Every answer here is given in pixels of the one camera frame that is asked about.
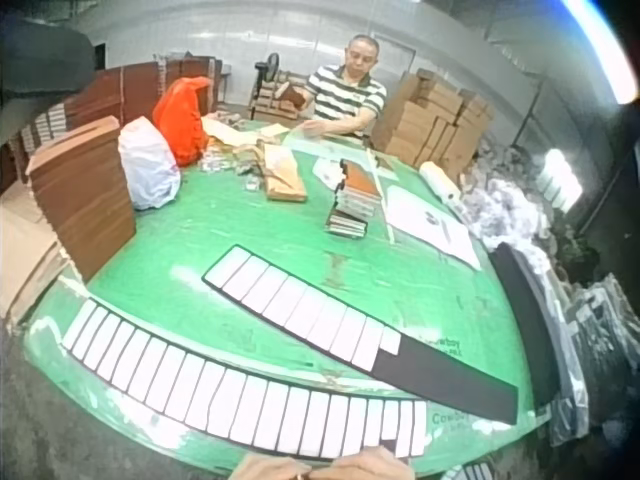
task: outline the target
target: green cutting table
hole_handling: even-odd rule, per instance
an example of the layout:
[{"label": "green cutting table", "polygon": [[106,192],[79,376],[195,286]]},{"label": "green cutting table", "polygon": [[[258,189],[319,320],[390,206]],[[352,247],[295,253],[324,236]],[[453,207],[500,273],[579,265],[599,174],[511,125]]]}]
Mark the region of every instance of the green cutting table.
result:
[{"label": "green cutting table", "polygon": [[[367,236],[328,234],[334,194],[312,173],[316,156],[294,151],[308,201],[268,201],[233,170],[183,171],[175,201],[137,215],[136,236],[84,287],[68,269],[42,299],[25,336],[28,357],[82,408],[128,437],[182,461],[232,470],[246,453],[160,417],[109,388],[71,358],[61,337],[88,295],[185,347],[273,378],[336,391],[409,396],[323,356],[212,292],[203,273],[239,243],[318,288],[518,388],[509,427],[434,403],[419,475],[458,465],[522,437],[545,418],[532,411],[528,367],[513,313],[481,244],[482,271],[396,231],[382,217]],[[446,210],[417,173],[392,160],[398,184]],[[434,378],[434,382],[446,379]]]}]

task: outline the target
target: white plastic bag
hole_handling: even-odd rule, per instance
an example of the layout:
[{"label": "white plastic bag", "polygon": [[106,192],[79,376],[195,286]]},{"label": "white plastic bag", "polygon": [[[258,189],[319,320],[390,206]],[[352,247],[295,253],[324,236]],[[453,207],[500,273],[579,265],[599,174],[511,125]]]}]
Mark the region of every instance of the white plastic bag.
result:
[{"label": "white plastic bag", "polygon": [[118,151],[136,210],[160,208],[180,188],[180,169],[162,134],[145,117],[120,131]]}]

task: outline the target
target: orange plastic bag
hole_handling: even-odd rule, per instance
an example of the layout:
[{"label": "orange plastic bag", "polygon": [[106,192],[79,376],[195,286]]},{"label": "orange plastic bag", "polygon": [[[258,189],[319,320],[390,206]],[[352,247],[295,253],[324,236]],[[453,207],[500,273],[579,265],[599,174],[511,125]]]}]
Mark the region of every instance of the orange plastic bag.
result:
[{"label": "orange plastic bag", "polygon": [[167,140],[180,167],[198,160],[207,146],[196,90],[210,84],[207,77],[179,78],[153,109],[153,123]]}]

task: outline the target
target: stack of cards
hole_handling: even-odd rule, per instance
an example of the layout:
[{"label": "stack of cards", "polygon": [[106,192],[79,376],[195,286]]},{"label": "stack of cards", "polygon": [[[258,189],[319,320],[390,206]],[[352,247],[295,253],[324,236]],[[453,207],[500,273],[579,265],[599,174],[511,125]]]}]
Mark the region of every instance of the stack of cards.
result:
[{"label": "stack of cards", "polygon": [[354,162],[340,162],[344,180],[336,189],[336,201],[329,213],[326,227],[331,233],[362,238],[367,222],[380,204],[380,194],[369,175]]}]

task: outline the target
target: man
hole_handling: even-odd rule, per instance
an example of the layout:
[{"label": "man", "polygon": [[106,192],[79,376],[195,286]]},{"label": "man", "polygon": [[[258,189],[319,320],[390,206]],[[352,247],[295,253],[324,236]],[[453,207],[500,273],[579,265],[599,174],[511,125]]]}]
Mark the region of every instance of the man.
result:
[{"label": "man", "polygon": [[300,110],[315,100],[315,111],[301,128],[310,137],[334,134],[362,142],[362,131],[380,115],[387,96],[385,87],[369,75],[380,46],[368,35],[356,35],[344,52],[344,65],[320,67],[309,77]]}]

